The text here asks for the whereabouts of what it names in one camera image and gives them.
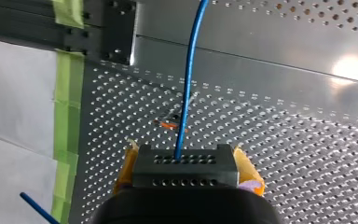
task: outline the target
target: green masking tape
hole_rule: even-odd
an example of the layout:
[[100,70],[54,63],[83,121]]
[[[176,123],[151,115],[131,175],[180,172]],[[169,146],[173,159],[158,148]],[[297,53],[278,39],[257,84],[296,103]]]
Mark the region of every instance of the green masking tape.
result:
[[54,160],[58,162],[51,214],[68,222],[77,168],[84,56],[57,51]]
[[84,28],[83,0],[52,0],[58,24]]

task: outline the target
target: perforated metal panel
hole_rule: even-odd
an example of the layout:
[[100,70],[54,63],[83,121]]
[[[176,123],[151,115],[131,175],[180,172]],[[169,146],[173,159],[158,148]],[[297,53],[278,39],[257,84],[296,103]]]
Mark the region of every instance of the perforated metal panel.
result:
[[[173,77],[129,68],[94,66],[86,76],[82,148],[72,223],[84,223],[110,194],[130,138],[173,148],[175,132],[153,123],[180,99]],[[293,109],[241,90],[193,83],[186,148],[242,146],[266,179],[266,198],[286,223],[358,221],[358,125],[321,119],[317,108]]]
[[[87,65],[71,223],[110,196],[126,139],[174,147],[153,120],[179,106],[198,2],[140,1],[134,66]],[[199,44],[186,149],[242,146],[285,223],[358,223],[358,1],[212,1]]]

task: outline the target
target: blue cable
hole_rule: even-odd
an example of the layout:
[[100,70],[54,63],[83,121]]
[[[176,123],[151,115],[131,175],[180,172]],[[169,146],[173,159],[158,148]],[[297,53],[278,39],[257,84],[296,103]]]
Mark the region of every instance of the blue cable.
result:
[[193,29],[191,30],[190,41],[187,49],[187,58],[186,58],[186,76],[185,76],[185,92],[183,94],[183,105],[182,105],[182,116],[180,118],[179,124],[179,133],[176,139],[176,148],[174,151],[174,157],[176,160],[180,160],[182,155],[182,146],[185,137],[186,122],[187,122],[187,113],[188,105],[190,99],[190,88],[191,88],[191,77],[193,73],[193,61],[194,53],[196,51],[197,39],[200,32],[200,26],[205,14],[205,8],[208,6],[209,0],[201,0],[199,9],[197,10],[196,19],[193,23]]
[[46,212],[39,204],[37,204],[30,196],[28,196],[26,193],[22,192],[20,194],[20,197],[24,201],[26,201],[33,209],[40,214],[47,222],[50,224],[60,224],[54,217],[52,217],[48,212]]

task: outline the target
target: black metal frame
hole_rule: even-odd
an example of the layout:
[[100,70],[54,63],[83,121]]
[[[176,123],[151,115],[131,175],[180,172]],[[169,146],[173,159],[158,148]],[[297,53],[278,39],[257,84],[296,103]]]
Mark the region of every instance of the black metal frame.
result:
[[84,8],[85,28],[78,29],[55,22],[50,0],[0,0],[0,41],[130,64],[136,3],[84,0]]

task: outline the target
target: white surface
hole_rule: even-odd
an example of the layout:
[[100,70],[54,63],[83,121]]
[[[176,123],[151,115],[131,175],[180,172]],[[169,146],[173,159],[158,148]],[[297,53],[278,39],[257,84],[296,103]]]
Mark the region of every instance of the white surface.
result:
[[0,139],[52,157],[56,53],[0,42]]
[[0,140],[0,224],[47,223],[20,197],[26,192],[50,211],[56,161]]

